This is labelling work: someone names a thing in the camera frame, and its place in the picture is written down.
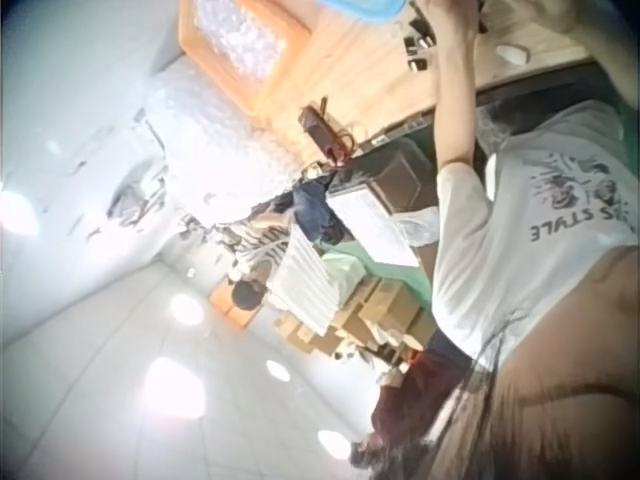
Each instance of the white paper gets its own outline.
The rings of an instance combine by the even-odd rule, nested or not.
[[[331,196],[327,201],[375,262],[420,266],[403,233],[366,185]]]

